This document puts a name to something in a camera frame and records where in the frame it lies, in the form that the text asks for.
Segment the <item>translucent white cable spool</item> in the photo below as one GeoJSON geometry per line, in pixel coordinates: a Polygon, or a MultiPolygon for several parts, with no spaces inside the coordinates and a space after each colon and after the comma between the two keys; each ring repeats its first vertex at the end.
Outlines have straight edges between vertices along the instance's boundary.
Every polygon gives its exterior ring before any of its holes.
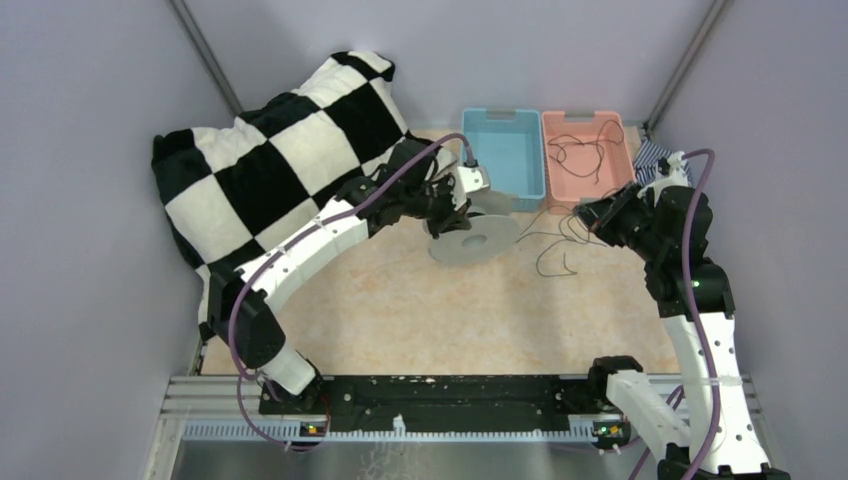
{"type": "Polygon", "coordinates": [[[486,262],[509,250],[518,240],[521,227],[512,217],[512,199],[508,195],[490,190],[472,194],[470,201],[471,228],[431,239],[428,253],[434,260],[452,266],[486,262]]]}

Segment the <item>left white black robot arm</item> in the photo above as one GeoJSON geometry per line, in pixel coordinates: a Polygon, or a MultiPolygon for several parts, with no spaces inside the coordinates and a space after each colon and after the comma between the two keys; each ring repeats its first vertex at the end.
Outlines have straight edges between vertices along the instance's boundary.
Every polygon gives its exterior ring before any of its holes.
{"type": "Polygon", "coordinates": [[[402,141],[386,163],[347,181],[279,245],[237,267],[212,268],[208,329],[228,346],[240,378],[281,387],[297,413],[317,407],[318,370],[288,342],[275,313],[332,260],[402,217],[424,221],[434,239],[469,229],[471,196],[490,182],[469,145],[465,161],[439,165],[435,152],[445,141],[402,141]]]}

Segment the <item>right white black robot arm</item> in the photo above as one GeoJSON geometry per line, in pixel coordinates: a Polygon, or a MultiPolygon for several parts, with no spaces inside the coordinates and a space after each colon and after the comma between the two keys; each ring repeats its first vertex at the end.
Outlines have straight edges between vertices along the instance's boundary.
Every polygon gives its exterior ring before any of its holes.
{"type": "Polygon", "coordinates": [[[628,185],[579,204],[576,216],[611,247],[644,262],[645,283],[672,341],[689,417],[682,420],[646,374],[621,364],[586,385],[600,412],[619,409],[657,462],[660,479],[788,479],[752,423],[735,349],[735,303],[726,272],[705,254],[713,219],[697,188],[641,195],[628,185]]]}

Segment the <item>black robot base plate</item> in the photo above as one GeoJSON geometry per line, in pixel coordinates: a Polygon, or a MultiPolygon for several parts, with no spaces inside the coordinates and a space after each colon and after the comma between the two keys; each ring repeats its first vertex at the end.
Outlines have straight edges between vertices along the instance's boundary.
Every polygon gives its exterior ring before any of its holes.
{"type": "Polygon", "coordinates": [[[266,416],[315,416],[333,433],[619,434],[622,414],[584,376],[324,376],[299,394],[262,390],[266,416]]]}

